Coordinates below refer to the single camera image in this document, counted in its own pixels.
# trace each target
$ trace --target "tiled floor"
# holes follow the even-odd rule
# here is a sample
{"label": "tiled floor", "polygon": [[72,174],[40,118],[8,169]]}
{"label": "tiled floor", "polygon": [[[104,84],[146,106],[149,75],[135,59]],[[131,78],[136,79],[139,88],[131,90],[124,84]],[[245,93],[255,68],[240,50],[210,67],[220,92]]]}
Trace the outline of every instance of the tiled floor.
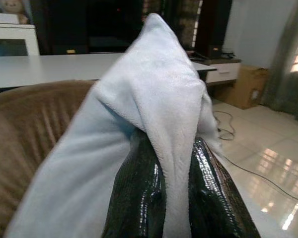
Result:
{"label": "tiled floor", "polygon": [[[226,156],[241,167],[261,174],[298,198],[298,121],[267,107],[241,110],[214,100],[214,111],[232,114],[233,141],[223,141]],[[231,130],[229,116],[215,113],[219,127]],[[268,213],[284,231],[298,238],[298,200],[259,176],[228,164],[237,186]]]}

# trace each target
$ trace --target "wall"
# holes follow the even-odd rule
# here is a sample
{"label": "wall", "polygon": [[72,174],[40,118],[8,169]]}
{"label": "wall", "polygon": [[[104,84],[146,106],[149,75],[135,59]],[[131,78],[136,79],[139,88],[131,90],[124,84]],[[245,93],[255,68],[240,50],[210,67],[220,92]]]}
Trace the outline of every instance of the wall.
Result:
{"label": "wall", "polygon": [[269,68],[295,0],[233,0],[223,49]]}

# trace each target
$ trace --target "electrical cable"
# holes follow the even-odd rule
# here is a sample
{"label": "electrical cable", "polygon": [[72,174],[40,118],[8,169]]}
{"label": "electrical cable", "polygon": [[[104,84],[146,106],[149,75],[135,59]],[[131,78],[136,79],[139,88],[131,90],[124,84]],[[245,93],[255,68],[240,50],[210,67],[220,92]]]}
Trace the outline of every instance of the electrical cable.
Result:
{"label": "electrical cable", "polygon": [[244,171],[246,171],[246,172],[249,172],[249,173],[251,173],[251,174],[257,175],[257,176],[261,177],[262,179],[267,180],[268,182],[270,182],[271,184],[273,184],[275,187],[277,187],[279,190],[281,190],[283,193],[285,193],[285,194],[288,195],[289,197],[291,197],[291,198],[293,198],[293,199],[295,199],[295,200],[298,200],[297,197],[295,197],[295,196],[293,196],[293,195],[287,193],[285,190],[283,190],[280,186],[278,186],[276,183],[274,183],[274,182],[271,181],[270,179],[268,179],[268,178],[266,178],[266,177],[264,177],[264,176],[262,176],[262,175],[260,175],[260,174],[258,174],[258,173],[255,173],[255,172],[253,172],[253,171],[244,169],[243,167],[241,167],[241,166],[237,165],[236,163],[232,162],[232,161],[231,161],[229,158],[227,158],[226,156],[224,156],[224,158],[227,159],[231,164],[235,165],[236,167],[238,167],[238,168],[240,168],[240,169],[242,169],[242,170],[244,170]]}
{"label": "electrical cable", "polygon": [[[217,122],[218,122],[218,131],[219,132],[226,131],[226,133],[220,135],[219,138],[221,140],[234,140],[236,131],[235,131],[235,128],[232,126],[233,116],[230,113],[226,113],[226,112],[222,112],[222,111],[214,111],[213,113],[224,113],[224,114],[227,114],[227,115],[230,116],[230,119],[228,121],[228,125],[232,129],[232,131],[220,128],[219,126],[221,124],[221,121],[216,116],[214,116],[214,117],[215,117],[215,120],[217,120]],[[231,135],[231,138],[224,138],[224,135],[227,135],[227,134]]]}
{"label": "electrical cable", "polygon": [[[227,115],[230,116],[230,119],[229,119],[228,124],[229,124],[229,126],[231,127],[232,131],[229,131],[229,130],[226,130],[226,129],[222,129],[222,128],[218,128],[218,130],[219,130],[220,132],[221,132],[221,131],[226,131],[228,134],[231,134],[231,135],[232,135],[232,139],[226,139],[226,138],[223,138],[223,136],[220,136],[219,139],[221,139],[221,140],[234,140],[236,131],[235,131],[235,128],[234,128],[234,127],[232,126],[232,124],[231,124],[231,123],[232,123],[232,120],[233,120],[233,116],[232,116],[230,113],[226,113],[226,112],[222,112],[222,111],[214,111],[213,113],[224,113],[224,114],[227,114]],[[214,117],[215,117],[215,119],[217,120],[218,125],[220,125],[221,121],[220,121],[216,116],[214,116]],[[257,176],[261,177],[262,179],[265,179],[266,181],[268,181],[268,182],[270,182],[272,185],[274,185],[276,188],[278,188],[280,191],[282,191],[284,194],[286,194],[286,195],[288,195],[289,197],[291,197],[292,199],[295,199],[295,200],[298,201],[298,198],[297,198],[297,197],[295,197],[295,196],[289,194],[288,192],[286,192],[285,190],[283,190],[279,185],[277,185],[275,182],[271,181],[270,179],[264,177],[263,175],[260,175],[260,174],[258,174],[258,173],[255,173],[255,172],[253,172],[253,171],[247,170],[247,169],[245,169],[245,168],[243,168],[243,167],[237,165],[236,163],[234,163],[233,161],[231,161],[231,160],[230,160],[229,158],[227,158],[226,156],[223,156],[223,157],[224,157],[227,161],[229,161],[231,164],[233,164],[234,166],[238,167],[239,169],[244,170],[244,171],[246,171],[246,172],[249,172],[249,173],[251,173],[251,174],[257,175]]]}
{"label": "electrical cable", "polygon": [[198,52],[196,52],[196,51],[194,51],[194,53],[197,54],[198,56],[200,56],[200,57],[203,58],[203,59],[210,60],[209,57],[203,56],[202,54],[200,54],[200,53],[198,53]]}

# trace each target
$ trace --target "curtain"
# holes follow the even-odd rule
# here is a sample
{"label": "curtain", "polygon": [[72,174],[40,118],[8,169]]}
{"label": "curtain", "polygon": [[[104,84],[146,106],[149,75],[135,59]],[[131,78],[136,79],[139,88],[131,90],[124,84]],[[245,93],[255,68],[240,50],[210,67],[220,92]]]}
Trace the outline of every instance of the curtain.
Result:
{"label": "curtain", "polygon": [[144,18],[159,13],[185,49],[193,48],[202,0],[144,0]]}
{"label": "curtain", "polygon": [[277,47],[262,104],[298,119],[298,0]]}

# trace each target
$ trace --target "cabinet drawer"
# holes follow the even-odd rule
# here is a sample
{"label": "cabinet drawer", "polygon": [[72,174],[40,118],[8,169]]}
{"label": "cabinet drawer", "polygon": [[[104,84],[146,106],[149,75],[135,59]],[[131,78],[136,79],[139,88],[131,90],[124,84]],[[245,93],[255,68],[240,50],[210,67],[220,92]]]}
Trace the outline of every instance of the cabinet drawer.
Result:
{"label": "cabinet drawer", "polygon": [[207,83],[237,79],[240,63],[211,64],[217,71],[211,71],[207,76]]}

